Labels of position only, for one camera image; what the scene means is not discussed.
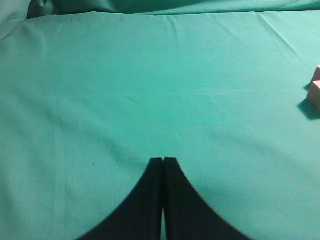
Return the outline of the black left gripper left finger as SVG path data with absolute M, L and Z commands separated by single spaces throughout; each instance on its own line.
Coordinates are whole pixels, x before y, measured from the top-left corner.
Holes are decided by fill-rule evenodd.
M 159 240 L 163 217 L 162 158 L 151 158 L 125 200 L 80 240 Z

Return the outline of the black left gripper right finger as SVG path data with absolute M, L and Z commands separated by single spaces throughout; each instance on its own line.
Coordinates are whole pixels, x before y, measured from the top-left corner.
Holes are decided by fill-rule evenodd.
M 248 240 L 197 193 L 173 157 L 164 166 L 164 219 L 168 240 Z

